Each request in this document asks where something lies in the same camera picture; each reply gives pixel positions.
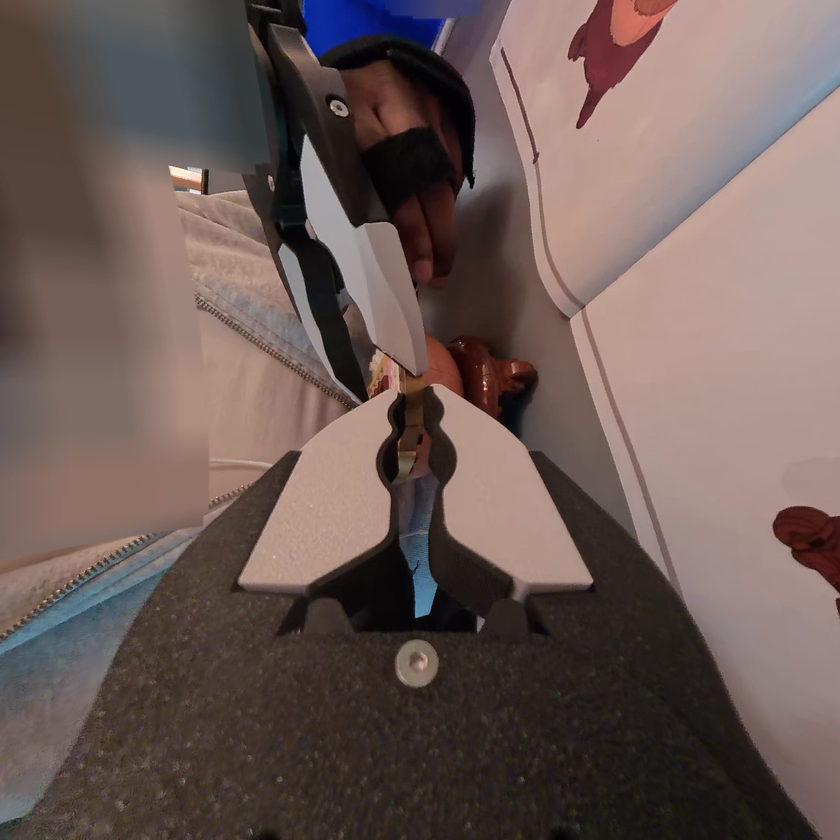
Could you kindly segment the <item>brick pot model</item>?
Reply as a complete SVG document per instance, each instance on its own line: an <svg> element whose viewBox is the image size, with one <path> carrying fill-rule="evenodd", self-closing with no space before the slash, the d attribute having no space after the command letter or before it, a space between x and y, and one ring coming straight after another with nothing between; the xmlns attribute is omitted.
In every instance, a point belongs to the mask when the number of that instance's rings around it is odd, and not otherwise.
<svg viewBox="0 0 840 840"><path fill-rule="evenodd" d="M418 392L419 396L406 397L406 407L417 406L422 412L424 389L440 384L498 419L503 399L524 393L538 380L530 362L498 359L489 346L474 337L462 335L444 344L426 335L425 344L428 369L418 381L382 351L376 351L370 362L368 396L378 396L388 390Z"/></svg>

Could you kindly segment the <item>blue plastic bin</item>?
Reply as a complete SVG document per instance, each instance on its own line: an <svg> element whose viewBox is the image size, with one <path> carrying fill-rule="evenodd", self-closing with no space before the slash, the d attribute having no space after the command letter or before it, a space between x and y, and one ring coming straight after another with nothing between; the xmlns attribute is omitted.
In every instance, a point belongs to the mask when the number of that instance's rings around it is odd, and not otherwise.
<svg viewBox="0 0 840 840"><path fill-rule="evenodd" d="M433 51L443 44L458 18L477 15L481 1L304 1L306 40L324 57L362 38L407 39Z"/></svg>

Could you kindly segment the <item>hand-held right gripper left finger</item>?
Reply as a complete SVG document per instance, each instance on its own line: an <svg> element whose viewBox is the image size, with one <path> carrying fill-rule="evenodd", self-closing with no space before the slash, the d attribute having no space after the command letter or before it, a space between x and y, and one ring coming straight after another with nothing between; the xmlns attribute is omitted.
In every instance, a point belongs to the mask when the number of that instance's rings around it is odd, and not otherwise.
<svg viewBox="0 0 840 840"><path fill-rule="evenodd" d="M393 541L403 404L379 394L304 445L239 576L244 590L308 595Z"/></svg>

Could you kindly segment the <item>small tan slope brick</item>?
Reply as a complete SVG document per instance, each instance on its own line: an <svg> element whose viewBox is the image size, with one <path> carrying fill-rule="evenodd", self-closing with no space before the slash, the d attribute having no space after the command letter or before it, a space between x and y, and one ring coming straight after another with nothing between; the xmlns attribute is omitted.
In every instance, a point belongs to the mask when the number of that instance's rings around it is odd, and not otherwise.
<svg viewBox="0 0 840 840"><path fill-rule="evenodd" d="M417 462L418 450L424 433L424 378L405 371L401 374L399 392L404 396L404 429L398 441L398 471L396 484L406 482Z"/></svg>

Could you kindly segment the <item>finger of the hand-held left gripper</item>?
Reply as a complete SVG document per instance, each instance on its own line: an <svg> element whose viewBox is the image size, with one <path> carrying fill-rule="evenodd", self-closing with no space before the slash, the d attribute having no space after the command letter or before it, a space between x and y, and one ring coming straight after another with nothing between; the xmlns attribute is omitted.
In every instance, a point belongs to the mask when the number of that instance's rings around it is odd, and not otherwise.
<svg viewBox="0 0 840 840"><path fill-rule="evenodd" d="M410 375L423 375L423 319L396 228L387 221L351 223L309 138L302 145L301 176L309 223L336 258L373 345Z"/></svg>
<svg viewBox="0 0 840 840"><path fill-rule="evenodd" d="M272 256L318 359L353 402L368 400L337 287L342 280L329 249L308 234L271 234Z"/></svg>

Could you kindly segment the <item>white instruction booklet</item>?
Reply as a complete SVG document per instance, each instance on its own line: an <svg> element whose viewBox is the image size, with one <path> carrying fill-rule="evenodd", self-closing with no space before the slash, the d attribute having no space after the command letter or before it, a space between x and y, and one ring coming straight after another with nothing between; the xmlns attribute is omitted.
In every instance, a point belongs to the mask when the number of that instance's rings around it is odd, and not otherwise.
<svg viewBox="0 0 840 840"><path fill-rule="evenodd" d="M838 2L511 2L535 259L638 541L838 838Z"/></svg>

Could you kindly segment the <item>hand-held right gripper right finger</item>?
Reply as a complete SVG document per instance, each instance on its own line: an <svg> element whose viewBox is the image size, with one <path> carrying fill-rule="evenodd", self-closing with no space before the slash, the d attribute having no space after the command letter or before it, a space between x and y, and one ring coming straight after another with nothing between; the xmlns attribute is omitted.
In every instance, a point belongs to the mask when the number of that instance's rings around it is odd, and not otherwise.
<svg viewBox="0 0 840 840"><path fill-rule="evenodd" d="M437 480L428 533L439 588L472 612L503 599L593 585L526 446L443 385L427 388L429 467Z"/></svg>

